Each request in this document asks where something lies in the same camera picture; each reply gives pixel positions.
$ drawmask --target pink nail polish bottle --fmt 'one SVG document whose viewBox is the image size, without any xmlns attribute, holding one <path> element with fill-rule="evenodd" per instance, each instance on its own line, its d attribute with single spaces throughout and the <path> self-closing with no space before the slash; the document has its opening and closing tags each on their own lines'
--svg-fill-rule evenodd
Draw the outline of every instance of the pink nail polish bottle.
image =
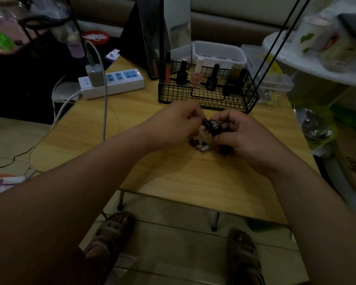
<svg viewBox="0 0 356 285">
<path fill-rule="evenodd" d="M 202 67 L 203 67 L 203 57 L 198 57 L 195 71 L 192 72 L 191 74 L 190 87 L 199 89 L 200 82 L 203 79 Z"/>
</svg>

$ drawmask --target red container lid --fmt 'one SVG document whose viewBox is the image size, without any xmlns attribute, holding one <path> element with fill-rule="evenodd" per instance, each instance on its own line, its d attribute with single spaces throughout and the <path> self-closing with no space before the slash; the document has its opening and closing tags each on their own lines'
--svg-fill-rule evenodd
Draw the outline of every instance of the red container lid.
<svg viewBox="0 0 356 285">
<path fill-rule="evenodd" d="M 109 35 L 103 31 L 87 31 L 82 33 L 82 38 L 86 41 L 90 41 L 94 45 L 102 45 L 109 41 Z"/>
</svg>

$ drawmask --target black cable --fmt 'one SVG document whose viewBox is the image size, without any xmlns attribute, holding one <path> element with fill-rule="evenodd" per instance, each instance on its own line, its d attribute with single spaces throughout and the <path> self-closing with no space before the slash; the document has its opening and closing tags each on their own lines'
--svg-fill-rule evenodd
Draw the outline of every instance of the black cable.
<svg viewBox="0 0 356 285">
<path fill-rule="evenodd" d="M 33 146 L 32 148 L 30 148 L 28 151 L 26 151 L 26 152 L 24 152 L 24 153 L 21 153 L 21 154 L 16 155 L 15 157 L 13 157 L 12 162 L 10 162 L 8 165 L 1 166 L 0 168 L 4 168 L 4 167 L 7 167 L 7 166 L 9 166 L 9 165 L 12 165 L 12 164 L 14 163 L 14 161 L 15 161 L 16 157 L 18 157 L 18 156 L 21 156 L 21 155 L 24 155 L 24 154 L 28 153 L 28 152 L 29 152 L 31 149 L 33 149 L 34 147 L 35 147 L 35 146 Z"/>
</svg>

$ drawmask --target floor tile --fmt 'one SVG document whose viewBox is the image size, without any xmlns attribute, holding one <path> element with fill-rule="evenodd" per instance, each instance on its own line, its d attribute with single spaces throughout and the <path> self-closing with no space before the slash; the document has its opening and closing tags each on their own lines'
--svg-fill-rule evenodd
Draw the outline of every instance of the floor tile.
<svg viewBox="0 0 356 285">
<path fill-rule="evenodd" d="M 0 157 L 0 167 L 12 162 L 12 159 Z M 11 174 L 15 176 L 23 176 L 28 169 L 29 163 L 26 161 L 15 160 L 13 164 L 0 168 L 0 174 Z"/>
<path fill-rule="evenodd" d="M 99 227 L 95 223 L 88 235 Z M 224 285 L 227 238 L 137 221 L 123 254 L 137 261 L 132 270 Z M 81 243 L 84 247 L 89 237 Z M 308 280 L 299 251 L 256 244 L 267 285 Z"/>
<path fill-rule="evenodd" d="M 200 285 L 184 279 L 169 278 L 165 276 L 144 273 L 139 271 L 114 268 L 104 285 Z"/>
<path fill-rule="evenodd" d="M 0 128 L 45 136 L 51 125 L 16 119 L 0 118 Z"/>
<path fill-rule="evenodd" d="M 104 208 L 105 213 L 117 211 L 119 195 L 117 191 L 111 198 Z M 256 243 L 298 250 L 297 244 L 290 239 L 289 229 L 278 227 L 267 232 L 253 232 L 240 216 L 221 213 L 218 230 L 212 232 L 211 225 L 215 216 L 213 210 L 132 193 L 125 193 L 124 210 L 131 212 L 137 220 L 219 236 L 227 236 L 231 228 L 238 228 L 250 235 Z"/>
<path fill-rule="evenodd" d="M 42 138 L 41 135 L 0 128 L 0 156 L 13 158 L 37 145 Z M 28 161 L 29 154 L 21 155 L 16 160 Z"/>
</svg>

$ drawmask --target black wire basket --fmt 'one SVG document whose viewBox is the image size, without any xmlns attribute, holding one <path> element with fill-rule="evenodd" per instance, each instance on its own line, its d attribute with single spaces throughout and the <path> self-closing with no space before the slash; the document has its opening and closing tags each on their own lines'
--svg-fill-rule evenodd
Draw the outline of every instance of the black wire basket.
<svg viewBox="0 0 356 285">
<path fill-rule="evenodd" d="M 205 87 L 207 78 L 212 74 L 213 68 L 203 67 L 203 79 L 199 89 L 189 86 L 191 74 L 195 70 L 195 65 L 187 64 L 188 73 L 186 85 L 177 85 L 176 74 L 181 67 L 181 62 L 171 61 L 170 82 L 160 80 L 158 84 L 158 101 L 164 104 L 170 104 L 176 100 L 195 100 L 203 109 L 222 111 L 225 109 L 234 109 L 248 114 L 258 101 L 258 93 L 252 82 L 249 72 L 246 73 L 243 85 L 232 93 L 226 93 L 226 80 L 231 70 L 220 68 L 218 71 L 218 84 L 214 91 L 207 90 Z"/>
</svg>

